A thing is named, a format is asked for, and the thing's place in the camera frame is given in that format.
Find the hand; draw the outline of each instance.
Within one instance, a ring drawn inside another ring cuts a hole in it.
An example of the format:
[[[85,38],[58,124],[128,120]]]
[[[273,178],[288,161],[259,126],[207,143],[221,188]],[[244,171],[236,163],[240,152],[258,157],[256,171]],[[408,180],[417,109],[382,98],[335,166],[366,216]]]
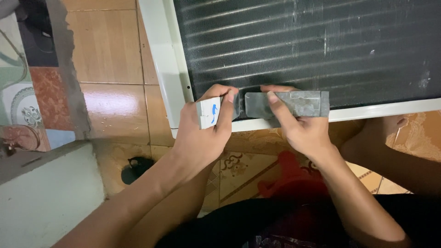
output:
[[[289,144],[314,160],[328,149],[335,149],[329,140],[327,117],[298,117],[295,118],[288,107],[274,92],[289,92],[298,90],[290,86],[267,85],[261,86],[262,92],[267,92],[268,101],[274,115],[279,120],[283,133]]]
[[[207,129],[199,129],[195,102],[186,103],[182,108],[178,135],[172,153],[177,159],[183,159],[186,164],[191,165],[194,173],[199,173],[222,154],[231,136],[233,98],[238,92],[237,88],[215,84],[196,101],[224,96],[217,124]]]

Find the leg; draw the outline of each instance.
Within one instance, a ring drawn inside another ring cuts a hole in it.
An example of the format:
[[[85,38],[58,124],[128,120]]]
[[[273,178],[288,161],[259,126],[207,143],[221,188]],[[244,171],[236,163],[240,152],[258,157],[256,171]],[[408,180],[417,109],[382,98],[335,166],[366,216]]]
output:
[[[363,130],[343,144],[341,154],[348,162],[375,171],[415,194],[441,195],[441,163],[385,145],[387,136],[405,121],[404,116],[367,120]]]
[[[126,235],[120,247],[152,248],[179,224],[196,218],[204,202],[205,187],[215,163],[156,205]]]

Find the finger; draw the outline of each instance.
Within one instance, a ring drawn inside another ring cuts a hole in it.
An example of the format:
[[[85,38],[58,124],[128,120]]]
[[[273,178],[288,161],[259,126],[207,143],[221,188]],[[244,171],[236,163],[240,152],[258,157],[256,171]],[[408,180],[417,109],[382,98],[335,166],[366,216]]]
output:
[[[234,94],[237,94],[239,92],[239,89],[235,88],[233,86],[215,84],[215,85],[211,86],[205,92],[205,94],[201,98],[199,98],[196,102],[203,101],[203,100],[210,99],[210,98],[224,96],[225,94],[228,93],[229,90],[232,90],[234,92]]]
[[[297,91],[299,89],[296,89],[292,86],[282,86],[282,85],[261,85],[260,91],[261,92],[289,92],[289,91]]]
[[[269,106],[282,127],[298,127],[300,125],[294,116],[292,116],[288,107],[274,94],[274,92],[268,91],[267,95]]]
[[[222,104],[220,105],[219,117],[217,118],[216,131],[221,133],[231,133],[232,117],[233,117],[233,99],[234,91],[228,91],[224,96]]]

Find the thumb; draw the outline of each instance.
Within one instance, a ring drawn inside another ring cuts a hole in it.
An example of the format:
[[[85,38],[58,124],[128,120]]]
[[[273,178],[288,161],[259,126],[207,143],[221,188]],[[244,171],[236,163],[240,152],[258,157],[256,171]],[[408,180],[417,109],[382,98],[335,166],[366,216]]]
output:
[[[233,117],[233,99],[234,99],[234,91],[229,90],[228,94],[224,96],[222,99],[222,103],[220,105],[219,117],[216,123],[216,131],[217,132],[229,132],[231,133],[232,128],[232,117]]]
[[[282,127],[288,128],[300,125],[292,115],[291,111],[289,111],[288,107],[276,96],[276,94],[274,94],[274,92],[268,91],[267,96],[269,107],[279,120]]]

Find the person's right hand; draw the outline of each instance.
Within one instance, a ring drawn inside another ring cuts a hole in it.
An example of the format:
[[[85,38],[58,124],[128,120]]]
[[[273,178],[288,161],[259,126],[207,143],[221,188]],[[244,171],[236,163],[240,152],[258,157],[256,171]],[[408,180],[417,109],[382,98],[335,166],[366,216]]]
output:
[[[282,131],[292,148],[305,154],[311,160],[317,159],[329,149],[335,149],[329,140],[327,117],[298,117],[296,119],[288,107],[274,94],[274,92],[298,89],[276,85],[262,85],[260,88],[262,92],[267,92],[271,110],[279,120]]]

